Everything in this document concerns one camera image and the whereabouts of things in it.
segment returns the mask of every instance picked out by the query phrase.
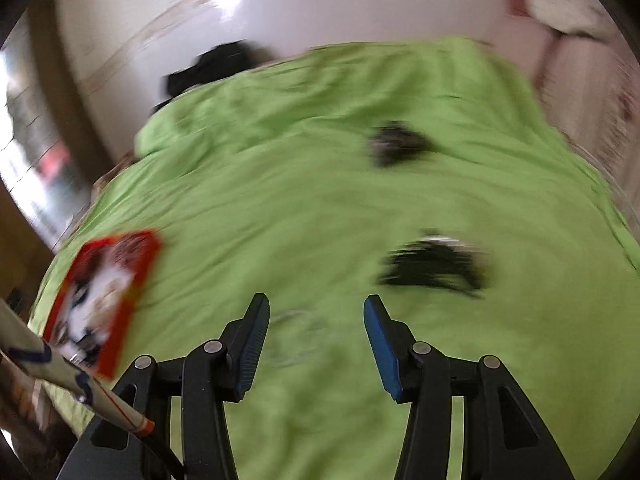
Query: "green fabric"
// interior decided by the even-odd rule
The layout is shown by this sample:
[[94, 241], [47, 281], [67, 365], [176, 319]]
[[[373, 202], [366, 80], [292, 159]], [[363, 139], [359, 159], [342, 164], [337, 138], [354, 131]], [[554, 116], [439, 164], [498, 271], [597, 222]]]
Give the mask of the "green fabric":
[[[367, 137], [389, 120], [436, 153], [374, 167]], [[31, 325], [42, 330], [84, 242], [143, 228], [164, 248], [120, 372], [140, 354], [186, 355], [266, 293], [254, 387], [227, 406], [241, 478], [392, 478], [408, 407], [384, 392], [369, 348], [372, 293], [447, 355], [499, 356], [578, 480], [620, 448], [640, 412], [640, 248], [507, 61], [462, 38], [319, 48], [188, 92], [136, 149], [57, 255]], [[423, 228], [489, 254], [482, 299], [376, 284], [385, 255]], [[54, 397], [80, 431], [87, 412]]]

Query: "wrinkled sheet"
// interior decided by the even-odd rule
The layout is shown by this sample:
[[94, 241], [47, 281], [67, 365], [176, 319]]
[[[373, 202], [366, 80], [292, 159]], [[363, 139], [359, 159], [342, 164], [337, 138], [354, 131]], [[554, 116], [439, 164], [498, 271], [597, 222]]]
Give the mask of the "wrinkled sheet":
[[[367, 138], [389, 120], [436, 152], [375, 167]], [[376, 370], [362, 323], [372, 293], [447, 355], [499, 356], [578, 480], [620, 448], [640, 412], [640, 250], [601, 176], [506, 60], [462, 38], [318, 48], [188, 92], [150, 119], [136, 151], [56, 256], [31, 327], [43, 329], [84, 242], [136, 229], [158, 230], [164, 247], [118, 373], [140, 354], [186, 355], [266, 293], [254, 386], [226, 407], [241, 478], [392, 477], [408, 406]], [[489, 254], [481, 299], [377, 284], [385, 255], [424, 228]], [[90, 414], [52, 396], [81, 431]]]

